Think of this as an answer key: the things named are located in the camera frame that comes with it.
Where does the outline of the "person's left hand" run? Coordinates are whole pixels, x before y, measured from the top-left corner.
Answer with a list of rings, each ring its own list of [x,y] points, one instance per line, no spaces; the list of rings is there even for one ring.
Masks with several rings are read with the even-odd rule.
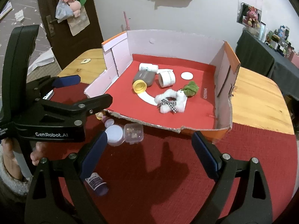
[[[21,168],[13,153],[13,147],[14,147],[13,141],[8,138],[3,139],[1,140],[1,145],[3,147],[4,166],[6,167],[8,173],[17,180],[23,180],[24,176],[22,175]],[[30,155],[32,164],[34,166],[37,166],[40,160],[43,157],[45,157],[47,146],[48,143],[46,142],[36,143],[36,149],[33,152],[31,152]]]

